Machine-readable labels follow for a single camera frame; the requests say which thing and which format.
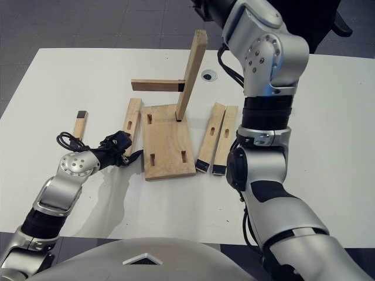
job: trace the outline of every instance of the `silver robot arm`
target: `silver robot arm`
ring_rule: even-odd
[[[288,119],[307,65],[307,42],[288,33],[265,0],[194,1],[204,20],[223,28],[223,40],[244,74],[243,120],[227,161],[227,180],[244,200],[250,231],[274,280],[372,280],[310,207],[283,187]]]
[[[21,281],[51,266],[49,252],[82,192],[82,185],[97,171],[110,166],[127,166],[140,153],[123,157],[131,145],[129,134],[108,136],[97,149],[71,152],[60,159],[57,173],[42,187],[25,222],[14,233],[0,257],[0,279]]]

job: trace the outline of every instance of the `mortise hole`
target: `mortise hole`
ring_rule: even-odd
[[[182,163],[186,163],[186,151],[181,151]]]
[[[150,163],[151,163],[151,166],[155,165],[155,154],[150,154]]]

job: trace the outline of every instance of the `wooden stick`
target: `wooden stick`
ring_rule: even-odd
[[[76,124],[73,129],[73,136],[80,141],[83,139],[84,128],[86,127],[88,112],[79,110],[77,114]]]
[[[219,137],[221,122],[225,112],[225,105],[215,102],[211,112],[209,124],[207,126],[206,134],[204,135],[202,146],[198,160],[195,163],[195,168],[203,173],[206,173],[212,160],[213,152],[216,147],[217,138]]]
[[[227,157],[230,149],[233,132],[236,130],[234,127],[237,120],[238,106],[228,106],[225,110],[223,125],[219,142],[217,144],[215,160],[213,162],[212,173],[218,176],[225,176],[227,170]]]
[[[181,121],[185,115],[190,95],[193,91],[194,83],[198,75],[199,67],[202,63],[204,52],[206,51],[208,39],[205,30],[196,30],[190,50],[189,60],[185,71],[185,87],[180,93],[176,107],[176,120]]]
[[[185,81],[132,79],[131,87],[134,91],[182,92],[185,87]]]
[[[122,126],[122,130],[125,133],[130,134],[130,139],[132,141],[132,145],[125,151],[126,157],[129,157],[134,152],[135,142],[137,141],[138,127],[139,123],[141,123],[141,108],[141,98],[131,98],[129,100],[127,116],[125,117],[124,126]]]

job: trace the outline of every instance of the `black chair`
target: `black chair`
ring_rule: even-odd
[[[352,29],[346,24],[340,13],[337,11],[332,30],[340,37],[350,37],[353,33]]]

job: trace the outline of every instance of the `wooden board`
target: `wooden board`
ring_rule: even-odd
[[[146,180],[196,173],[186,117],[176,122],[176,104],[142,108]]]
[[[236,130],[238,106],[227,106],[224,114],[223,124],[221,126],[219,142],[217,144],[215,159],[213,162],[212,173],[225,176],[227,170],[227,157],[233,137]]]
[[[198,75],[200,64],[202,63],[204,52],[208,44],[207,33],[205,30],[196,30],[190,50],[189,60],[185,70],[185,87],[177,103],[176,120],[181,121],[185,115],[186,107],[193,91],[194,83]]]
[[[217,139],[219,138],[221,122],[225,112],[225,105],[215,102],[215,105],[211,112],[209,124],[207,126],[206,134],[204,135],[202,146],[198,160],[195,164],[197,170],[206,173],[211,161],[212,156],[216,148]]]
[[[138,128],[141,122],[141,108],[141,98],[131,98],[129,100],[127,115],[125,117],[124,125],[122,126],[122,130],[125,133],[130,134],[130,139],[132,141],[132,145],[125,151],[126,157],[129,157],[134,152],[135,142],[137,141]]]
[[[85,110],[79,110],[77,114],[76,124],[73,129],[73,136],[80,141],[83,139],[84,129],[86,127],[88,112]]]
[[[134,91],[182,92],[184,86],[184,80],[131,80],[131,87]]]

